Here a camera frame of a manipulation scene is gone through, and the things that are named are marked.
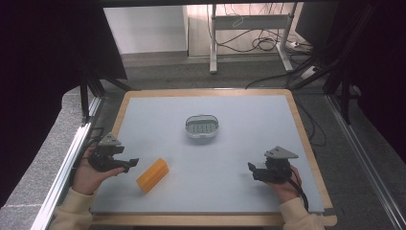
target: wooden frame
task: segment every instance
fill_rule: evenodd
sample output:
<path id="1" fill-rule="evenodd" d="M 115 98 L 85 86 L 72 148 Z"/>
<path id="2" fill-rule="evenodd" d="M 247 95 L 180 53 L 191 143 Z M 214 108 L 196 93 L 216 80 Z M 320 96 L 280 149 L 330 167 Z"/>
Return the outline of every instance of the wooden frame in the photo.
<path id="1" fill-rule="evenodd" d="M 118 135 L 125 111 L 131 98 L 145 97 L 205 97 L 205 96 L 270 96 L 284 95 L 287 98 L 296 128 L 304 146 L 310 169 L 313 172 L 325 210 L 332 209 L 325 182 L 320 173 L 310 143 L 305 133 L 299 111 L 290 91 L 285 89 L 176 89 L 130 91 L 124 96 L 112 133 Z M 337 217 L 319 215 L 324 226 L 333 226 Z M 94 214 L 93 224 L 144 225 L 144 226 L 275 226 L 283 225 L 281 214 L 270 215 L 139 215 L 139 214 Z"/>

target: gray floor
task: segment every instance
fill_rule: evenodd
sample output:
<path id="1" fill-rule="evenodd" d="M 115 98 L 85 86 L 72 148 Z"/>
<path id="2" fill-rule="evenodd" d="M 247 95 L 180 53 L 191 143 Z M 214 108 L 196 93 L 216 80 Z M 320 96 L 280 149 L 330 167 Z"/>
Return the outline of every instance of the gray floor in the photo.
<path id="1" fill-rule="evenodd" d="M 150 62 L 141 64 L 137 62 L 137 57 L 124 58 L 128 75 L 128 80 L 124 82 L 140 89 L 242 88 L 250 81 L 283 73 L 282 63 L 273 56 L 221 58 L 217 75 L 209 74 L 207 58 L 188 59 L 175 56 L 154 61 L 155 58 L 150 57 Z M 280 88 L 285 82 L 286 79 L 277 78 L 254 86 Z M 327 104 L 327 99 L 321 91 L 322 83 L 323 80 L 318 80 L 302 90 L 295 91 L 294 96 L 298 104 L 302 104 L 312 119 L 320 125 L 310 142 L 314 144 L 312 147 L 338 217 L 337 225 L 328 229 L 394 229 Z M 113 126 L 124 92 L 108 82 L 104 81 L 103 85 L 107 94 L 96 127 L 109 130 Z M 67 93 L 62 104 L 62 111 L 38 156 L 6 206 L 0 210 L 0 229 L 29 229 L 33 224 L 80 125 L 79 90 L 74 89 Z M 303 110 L 300 109 L 300 112 L 305 128 L 311 133 L 311 119 Z M 352 128 L 388 190 L 402 212 L 406 213 L 405 164 L 365 118 L 356 101 L 351 101 L 350 119 Z"/>

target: metal rail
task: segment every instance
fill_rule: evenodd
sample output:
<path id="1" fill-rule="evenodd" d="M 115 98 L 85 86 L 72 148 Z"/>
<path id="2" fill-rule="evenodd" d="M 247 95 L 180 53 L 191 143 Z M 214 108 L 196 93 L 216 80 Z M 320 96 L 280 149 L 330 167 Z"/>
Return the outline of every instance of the metal rail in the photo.
<path id="1" fill-rule="evenodd" d="M 90 103 L 89 107 L 89 115 L 94 117 L 98 108 L 102 102 L 100 98 L 94 98 L 92 103 Z M 89 122 L 84 126 L 80 126 L 78 129 L 77 134 L 71 144 L 71 147 L 68 150 L 68 153 L 65 156 L 65 159 L 62 162 L 62 165 L 59 169 L 59 172 L 56 175 L 56 179 L 54 180 L 53 185 L 51 186 L 50 191 L 48 192 L 41 209 L 35 218 L 34 224 L 31 227 L 32 230 L 43 230 L 49 224 L 49 221 L 52 217 L 54 209 L 56 207 L 56 203 L 59 200 L 59 197 L 62 193 L 64 185 L 66 184 L 69 173 L 72 169 L 72 166 L 75 163 L 76 158 L 79 155 L 80 148 L 90 130 L 92 123 Z"/>
<path id="2" fill-rule="evenodd" d="M 374 189 L 379 201 L 381 202 L 385 212 L 388 214 L 394 228 L 396 230 L 406 229 L 405 217 L 401 213 L 396 201 L 391 195 L 390 191 L 386 187 L 382 178 L 379 176 L 375 166 L 373 165 L 370 157 L 364 150 L 361 142 L 353 131 L 351 125 L 348 125 L 343 119 L 340 113 L 340 105 L 336 101 L 334 96 L 326 96 L 327 103 L 330 106 L 335 118 L 337 119 L 341 129 L 343 129 L 352 149 L 355 152 L 355 156 L 358 159 L 363 171 L 369 179 L 372 188 Z"/>

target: orange block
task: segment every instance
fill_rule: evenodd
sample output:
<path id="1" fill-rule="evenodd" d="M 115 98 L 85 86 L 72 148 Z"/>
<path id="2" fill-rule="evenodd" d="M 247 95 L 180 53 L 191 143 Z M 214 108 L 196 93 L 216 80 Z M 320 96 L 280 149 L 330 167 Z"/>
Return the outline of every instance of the orange block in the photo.
<path id="1" fill-rule="evenodd" d="M 137 184 L 144 193 L 148 193 L 168 172 L 169 168 L 167 162 L 159 158 L 138 177 Z"/>

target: white wall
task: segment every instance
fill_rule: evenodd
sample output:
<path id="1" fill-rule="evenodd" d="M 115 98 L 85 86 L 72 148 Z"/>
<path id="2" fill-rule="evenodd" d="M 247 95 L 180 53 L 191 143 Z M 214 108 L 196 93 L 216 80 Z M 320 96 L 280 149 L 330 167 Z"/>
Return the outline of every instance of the white wall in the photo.
<path id="1" fill-rule="evenodd" d="M 104 13 L 120 54 L 134 54 L 186 51 L 184 10 L 183 6 L 106 8 Z"/>

